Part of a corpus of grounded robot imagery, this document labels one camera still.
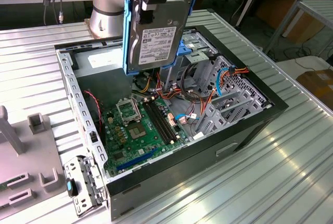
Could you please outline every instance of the cardboard box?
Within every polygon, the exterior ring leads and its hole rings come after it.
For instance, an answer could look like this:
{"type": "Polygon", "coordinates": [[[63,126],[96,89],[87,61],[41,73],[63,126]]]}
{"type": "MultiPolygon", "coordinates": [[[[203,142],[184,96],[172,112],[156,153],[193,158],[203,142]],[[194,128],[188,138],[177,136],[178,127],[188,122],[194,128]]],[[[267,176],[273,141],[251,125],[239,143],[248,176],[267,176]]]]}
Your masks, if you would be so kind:
{"type": "Polygon", "coordinates": [[[333,110],[333,70],[307,71],[296,80],[333,110]]]}

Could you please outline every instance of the ram slot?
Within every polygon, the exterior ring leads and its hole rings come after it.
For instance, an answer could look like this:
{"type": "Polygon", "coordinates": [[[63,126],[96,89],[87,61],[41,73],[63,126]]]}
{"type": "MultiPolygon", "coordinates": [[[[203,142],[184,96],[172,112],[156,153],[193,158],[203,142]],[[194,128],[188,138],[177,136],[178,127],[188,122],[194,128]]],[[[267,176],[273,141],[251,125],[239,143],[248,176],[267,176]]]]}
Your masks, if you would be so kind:
{"type": "Polygon", "coordinates": [[[171,141],[175,141],[176,135],[173,133],[172,129],[170,128],[166,120],[163,118],[158,107],[151,102],[143,104],[143,107],[147,112],[153,125],[157,129],[158,133],[162,137],[162,140],[165,143],[165,145],[170,144],[171,141]]]}
{"type": "Polygon", "coordinates": [[[150,107],[151,107],[152,111],[155,113],[155,115],[158,117],[158,119],[161,120],[163,128],[167,132],[169,138],[171,138],[173,141],[176,141],[177,137],[176,137],[175,133],[172,131],[170,125],[167,123],[167,121],[163,117],[163,115],[162,115],[160,109],[157,107],[157,105],[155,103],[152,103],[150,105],[150,107]]]}

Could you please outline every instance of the hard drive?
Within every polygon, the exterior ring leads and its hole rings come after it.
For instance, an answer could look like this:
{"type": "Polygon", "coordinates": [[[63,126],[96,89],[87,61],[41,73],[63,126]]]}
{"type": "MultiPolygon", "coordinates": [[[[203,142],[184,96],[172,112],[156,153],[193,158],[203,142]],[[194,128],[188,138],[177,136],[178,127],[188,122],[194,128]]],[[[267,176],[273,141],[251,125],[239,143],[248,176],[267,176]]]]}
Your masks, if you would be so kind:
{"type": "Polygon", "coordinates": [[[174,63],[191,3],[192,0],[167,0],[156,5],[152,23],[139,24],[139,0],[131,1],[131,30],[125,57],[127,74],[174,63]]]}

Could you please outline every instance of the hard drive label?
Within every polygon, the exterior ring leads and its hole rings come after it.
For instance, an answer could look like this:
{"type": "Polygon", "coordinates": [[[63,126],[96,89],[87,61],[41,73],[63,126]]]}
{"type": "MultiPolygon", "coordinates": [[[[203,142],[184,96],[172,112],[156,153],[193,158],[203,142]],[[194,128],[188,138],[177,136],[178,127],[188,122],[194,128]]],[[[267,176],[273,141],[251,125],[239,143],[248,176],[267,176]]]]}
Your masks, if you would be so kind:
{"type": "Polygon", "coordinates": [[[154,63],[169,58],[177,27],[148,29],[143,31],[139,64],[154,63]]]}

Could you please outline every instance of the chip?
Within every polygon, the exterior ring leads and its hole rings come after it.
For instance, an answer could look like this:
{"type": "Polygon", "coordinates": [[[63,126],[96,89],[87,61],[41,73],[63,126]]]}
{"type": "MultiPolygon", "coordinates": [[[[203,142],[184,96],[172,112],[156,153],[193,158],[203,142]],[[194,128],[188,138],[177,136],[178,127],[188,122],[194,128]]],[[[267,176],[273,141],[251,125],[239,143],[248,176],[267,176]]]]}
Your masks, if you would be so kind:
{"type": "Polygon", "coordinates": [[[119,153],[115,153],[113,156],[116,160],[119,160],[124,157],[124,154],[123,154],[123,152],[119,152],[119,153]]]}
{"type": "Polygon", "coordinates": [[[127,129],[129,131],[129,133],[131,134],[131,137],[133,140],[146,135],[145,127],[142,125],[141,122],[136,122],[136,123],[130,124],[127,127],[127,129]]]}

